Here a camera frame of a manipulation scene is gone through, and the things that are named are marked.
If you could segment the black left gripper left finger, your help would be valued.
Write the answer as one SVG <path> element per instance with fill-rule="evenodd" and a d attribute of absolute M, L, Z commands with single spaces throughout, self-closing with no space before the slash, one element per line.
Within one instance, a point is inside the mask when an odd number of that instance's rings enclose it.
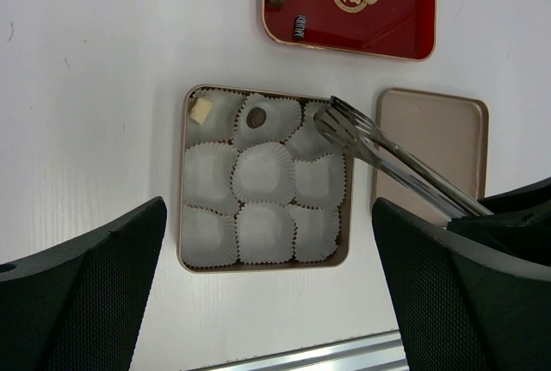
<path fill-rule="evenodd" d="M 164 239 L 155 197 L 1 266 L 3 370 L 128 370 Z"/>

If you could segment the metal serving tongs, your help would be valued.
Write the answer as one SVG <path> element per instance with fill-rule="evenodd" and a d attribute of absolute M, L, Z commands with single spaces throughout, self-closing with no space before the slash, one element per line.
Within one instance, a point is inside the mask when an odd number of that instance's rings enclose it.
<path fill-rule="evenodd" d="M 391 177 L 450 220 L 492 212 L 389 138 L 366 114 L 332 96 L 313 115 L 321 136 L 348 156 Z"/>

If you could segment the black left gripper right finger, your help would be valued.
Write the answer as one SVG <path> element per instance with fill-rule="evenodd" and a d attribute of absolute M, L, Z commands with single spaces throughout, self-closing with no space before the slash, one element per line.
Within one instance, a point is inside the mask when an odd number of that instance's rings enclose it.
<path fill-rule="evenodd" d="M 411 370 L 548 370 L 550 268 L 379 198 L 372 224 Z"/>

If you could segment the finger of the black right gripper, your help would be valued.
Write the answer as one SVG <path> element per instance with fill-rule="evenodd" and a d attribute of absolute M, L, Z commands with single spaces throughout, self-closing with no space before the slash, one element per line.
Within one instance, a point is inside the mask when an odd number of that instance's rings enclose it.
<path fill-rule="evenodd" d="M 479 200 L 489 216 L 452 220 L 447 229 L 494 250 L 550 264 L 550 179 Z"/>

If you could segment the round dark chocolate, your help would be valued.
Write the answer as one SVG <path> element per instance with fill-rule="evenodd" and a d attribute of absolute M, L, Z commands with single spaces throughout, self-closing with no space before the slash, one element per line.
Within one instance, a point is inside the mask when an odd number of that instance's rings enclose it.
<path fill-rule="evenodd" d="M 267 119 L 267 113 L 263 108 L 254 107 L 246 115 L 245 123 L 248 128 L 256 129 L 261 127 Z"/>

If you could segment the white square chocolate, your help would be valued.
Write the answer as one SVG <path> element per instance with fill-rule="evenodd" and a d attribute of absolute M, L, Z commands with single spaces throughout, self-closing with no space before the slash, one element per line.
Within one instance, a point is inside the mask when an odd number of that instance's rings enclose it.
<path fill-rule="evenodd" d="M 191 110 L 189 111 L 189 118 L 195 123 L 202 125 L 206 121 L 213 106 L 214 103 L 210 100 L 204 97 L 199 97 L 195 100 Z"/>

